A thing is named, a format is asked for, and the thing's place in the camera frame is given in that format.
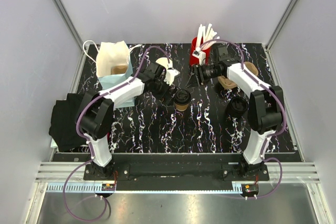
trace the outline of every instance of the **marble tabletop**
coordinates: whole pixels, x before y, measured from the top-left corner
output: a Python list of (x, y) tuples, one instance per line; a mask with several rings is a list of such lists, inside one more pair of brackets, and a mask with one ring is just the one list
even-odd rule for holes
[[(189, 55), (191, 44), (143, 44), (131, 53), (133, 69), (138, 67), (144, 51), (151, 45), (160, 46), (173, 61), (175, 69), (181, 72), (175, 85), (184, 88), (189, 76)], [(274, 85), (269, 64), (261, 44), (239, 44), (245, 60), (252, 62), (258, 69), (258, 77)], [(238, 55), (235, 48), (228, 46), (228, 52)], [(89, 55), (96, 57), (93, 45)], [(163, 57), (152, 49), (145, 59), (150, 61)], [(102, 89), (96, 77), (95, 63), (86, 58), (78, 84), (78, 93)], [(224, 90), (217, 78), (208, 85), (189, 89), (192, 95), (190, 107), (179, 112), (173, 106), (164, 106), (150, 93), (135, 99), (135, 106), (115, 110), (112, 123), (110, 151), (113, 153), (240, 153), (246, 146), (250, 127), (245, 114), (240, 120), (224, 115), (228, 102), (235, 96), (248, 98), (240, 90)], [(80, 147), (73, 152), (88, 152)], [(288, 129), (277, 137), (272, 137), (267, 152), (293, 152), (293, 143)]]

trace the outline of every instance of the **gray wall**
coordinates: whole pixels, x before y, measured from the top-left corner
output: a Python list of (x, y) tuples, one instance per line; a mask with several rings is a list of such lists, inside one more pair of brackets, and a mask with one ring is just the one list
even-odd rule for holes
[(299, 0), (271, 48), (303, 153), (336, 219), (336, 1)]
[(22, 223), (80, 50), (52, 0), (1, 0), (0, 28), (0, 223)]
[(62, 1), (83, 40), (190, 43), (200, 23), (234, 42), (267, 42), (290, 0)]

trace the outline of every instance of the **red container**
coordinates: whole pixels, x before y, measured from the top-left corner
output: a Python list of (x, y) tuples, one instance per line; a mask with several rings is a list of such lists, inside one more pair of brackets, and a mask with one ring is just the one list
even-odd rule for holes
[[(196, 41), (197, 41), (197, 37), (193, 39), (193, 41), (191, 42), (191, 49), (190, 49), (190, 60), (189, 60), (189, 65), (192, 66), (194, 64), (199, 64), (199, 59), (193, 56), (193, 51), (195, 51), (195, 46), (196, 46)], [(203, 52), (205, 52), (205, 63), (208, 63), (209, 57), (210, 57), (210, 51), (211, 51), (211, 47), (209, 47), (206, 50), (202, 50)]]

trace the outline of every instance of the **metal floor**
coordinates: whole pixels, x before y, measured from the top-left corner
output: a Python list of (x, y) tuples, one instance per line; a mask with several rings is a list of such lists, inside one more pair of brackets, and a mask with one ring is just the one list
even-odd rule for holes
[[(260, 189), (260, 195), (263, 195), (272, 187), (261, 184)], [(87, 196), (89, 194), (68, 193), (67, 203), (74, 214), (92, 219), (100, 215), (104, 203), (91, 198), (76, 206)], [(107, 210), (102, 219), (95, 223), (318, 223), (304, 184), (281, 184), (270, 197), (249, 201), (228, 199), (221, 195), (182, 194), (114, 194), (108, 200), (110, 217)], [(46, 193), (38, 223), (82, 222), (66, 212), (61, 193)]]

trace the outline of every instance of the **light blue paper bag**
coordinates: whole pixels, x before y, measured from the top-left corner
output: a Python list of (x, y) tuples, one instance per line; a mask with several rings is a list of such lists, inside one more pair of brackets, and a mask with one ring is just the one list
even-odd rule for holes
[[(117, 43), (102, 42), (96, 58), (97, 77), (103, 89), (110, 89), (126, 81), (132, 74), (133, 68), (130, 60), (130, 52), (124, 41)], [(128, 66), (123, 74), (111, 74), (112, 69), (119, 66)], [(124, 102), (116, 108), (134, 106), (134, 98)]]

